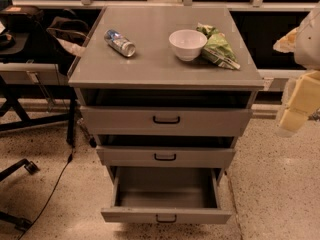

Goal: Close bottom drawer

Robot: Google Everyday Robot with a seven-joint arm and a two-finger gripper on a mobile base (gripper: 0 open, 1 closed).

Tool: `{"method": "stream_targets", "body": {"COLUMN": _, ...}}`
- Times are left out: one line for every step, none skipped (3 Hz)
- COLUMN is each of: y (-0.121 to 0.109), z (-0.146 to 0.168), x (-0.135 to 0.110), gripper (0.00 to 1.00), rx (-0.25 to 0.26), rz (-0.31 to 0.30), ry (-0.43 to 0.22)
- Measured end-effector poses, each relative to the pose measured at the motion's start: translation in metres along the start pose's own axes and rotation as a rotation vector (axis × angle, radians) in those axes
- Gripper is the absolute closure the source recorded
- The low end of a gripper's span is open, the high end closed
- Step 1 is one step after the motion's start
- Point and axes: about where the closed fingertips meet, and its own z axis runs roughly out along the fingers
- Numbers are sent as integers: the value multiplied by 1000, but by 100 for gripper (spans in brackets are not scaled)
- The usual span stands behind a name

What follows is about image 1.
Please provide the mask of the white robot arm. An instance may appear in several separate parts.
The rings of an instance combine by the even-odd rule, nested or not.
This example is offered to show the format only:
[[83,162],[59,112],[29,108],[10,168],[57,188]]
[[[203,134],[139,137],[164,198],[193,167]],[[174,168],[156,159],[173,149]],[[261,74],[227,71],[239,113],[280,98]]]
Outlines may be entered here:
[[291,137],[320,108],[320,7],[316,6],[300,25],[276,41],[273,49],[292,52],[306,72],[290,79],[277,114],[277,134]]

